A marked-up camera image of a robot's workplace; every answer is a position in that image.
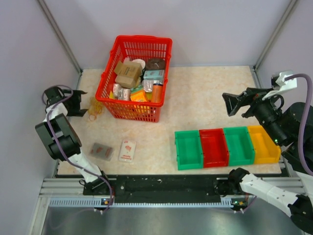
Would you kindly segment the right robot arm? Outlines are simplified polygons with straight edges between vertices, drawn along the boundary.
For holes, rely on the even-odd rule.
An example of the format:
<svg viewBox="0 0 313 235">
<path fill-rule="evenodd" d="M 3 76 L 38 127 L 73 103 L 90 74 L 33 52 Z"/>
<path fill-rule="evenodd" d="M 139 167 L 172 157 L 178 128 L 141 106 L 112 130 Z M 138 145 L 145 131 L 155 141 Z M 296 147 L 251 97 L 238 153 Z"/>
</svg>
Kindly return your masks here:
<svg viewBox="0 0 313 235">
<path fill-rule="evenodd" d="M 313 233 L 313 177 L 303 167 L 299 150 L 309 170 L 313 168 L 313 108 L 305 111 L 305 103 L 296 102 L 286 111 L 275 105 L 284 104 L 281 95 L 270 98 L 270 89 L 247 88 L 239 95 L 223 93 L 228 116 L 235 115 L 241 107 L 249 106 L 242 117 L 256 117 L 270 139 L 279 147 L 286 148 L 282 156 L 300 178 L 305 194 L 298 194 L 274 186 L 247 170 L 239 167 L 230 171 L 228 178 L 217 185 L 225 195 L 248 193 L 268 202 L 286 214 L 299 229 Z"/>
</svg>

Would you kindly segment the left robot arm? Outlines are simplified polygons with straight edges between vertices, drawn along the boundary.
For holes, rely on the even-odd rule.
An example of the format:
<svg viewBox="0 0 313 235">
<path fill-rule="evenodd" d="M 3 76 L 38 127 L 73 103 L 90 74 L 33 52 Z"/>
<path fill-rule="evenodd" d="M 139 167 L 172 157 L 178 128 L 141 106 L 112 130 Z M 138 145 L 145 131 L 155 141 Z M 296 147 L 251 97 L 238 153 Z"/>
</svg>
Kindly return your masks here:
<svg viewBox="0 0 313 235">
<path fill-rule="evenodd" d="M 111 183 L 97 165 L 83 153 L 82 143 L 68 117 L 83 117 L 86 109 L 80 108 L 82 90 L 57 85 L 47 88 L 42 95 L 46 116 L 35 126 L 48 154 L 54 160 L 68 162 L 83 176 L 80 184 L 84 195 L 112 195 Z"/>
</svg>

